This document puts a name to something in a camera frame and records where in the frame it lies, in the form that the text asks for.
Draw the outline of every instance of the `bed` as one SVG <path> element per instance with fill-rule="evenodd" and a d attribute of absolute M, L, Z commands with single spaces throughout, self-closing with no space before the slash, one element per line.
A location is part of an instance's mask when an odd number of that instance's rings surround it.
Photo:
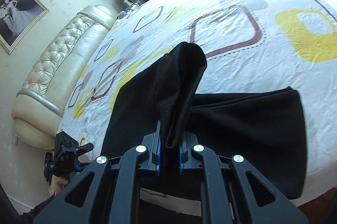
<path fill-rule="evenodd" d="M 119 89 L 182 41 L 204 51 L 197 93 L 299 91 L 308 162 L 299 206 L 337 186 L 337 0 L 150 0 L 116 21 L 66 106 L 66 131 L 100 155 Z"/>

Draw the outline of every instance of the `picture frame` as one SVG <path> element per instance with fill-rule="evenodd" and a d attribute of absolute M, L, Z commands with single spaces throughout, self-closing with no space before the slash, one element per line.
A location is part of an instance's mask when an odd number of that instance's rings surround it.
<path fill-rule="evenodd" d="M 0 1 L 0 44 L 10 55 L 24 35 L 49 12 L 40 0 Z"/>

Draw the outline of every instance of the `black cloth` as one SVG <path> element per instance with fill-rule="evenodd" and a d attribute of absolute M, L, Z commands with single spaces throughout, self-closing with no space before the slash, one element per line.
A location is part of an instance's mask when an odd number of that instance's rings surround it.
<path fill-rule="evenodd" d="M 44 209 L 54 198 L 54 195 L 52 195 L 50 198 L 48 198 L 46 201 L 41 202 L 39 205 L 37 205 L 35 208 L 30 210 L 29 213 L 23 213 L 20 215 L 20 224 L 32 224 L 34 218 Z"/>
<path fill-rule="evenodd" d="M 206 67 L 201 48 L 183 42 L 134 76 L 119 91 L 101 154 L 122 156 L 155 132 L 160 120 L 161 175 L 167 183 L 167 176 L 178 173 L 179 143 L 186 130 L 218 155 L 243 155 L 289 199 L 298 198 L 307 161 L 298 92 L 195 95 Z M 174 195 L 169 185 L 158 184 L 163 193 Z"/>
<path fill-rule="evenodd" d="M 0 184 L 0 223 L 18 224 L 19 222 L 20 216 Z"/>

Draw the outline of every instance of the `person's finger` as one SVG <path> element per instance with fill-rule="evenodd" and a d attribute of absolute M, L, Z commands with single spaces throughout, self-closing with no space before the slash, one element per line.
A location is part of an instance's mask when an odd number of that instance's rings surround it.
<path fill-rule="evenodd" d="M 69 181 L 64 177 L 58 177 L 55 182 L 60 185 L 68 185 L 69 183 Z"/>

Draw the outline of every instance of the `bedsheet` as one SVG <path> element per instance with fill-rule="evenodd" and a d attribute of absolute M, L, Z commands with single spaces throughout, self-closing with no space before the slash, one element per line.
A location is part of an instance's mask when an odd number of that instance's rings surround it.
<path fill-rule="evenodd" d="M 178 43 L 197 43 L 208 62 L 197 93 L 299 91 L 308 146 L 301 205 L 337 186 L 336 18 L 324 0 L 150 0 L 102 41 L 58 132 L 92 142 L 81 160 L 93 160 L 119 89 Z"/>

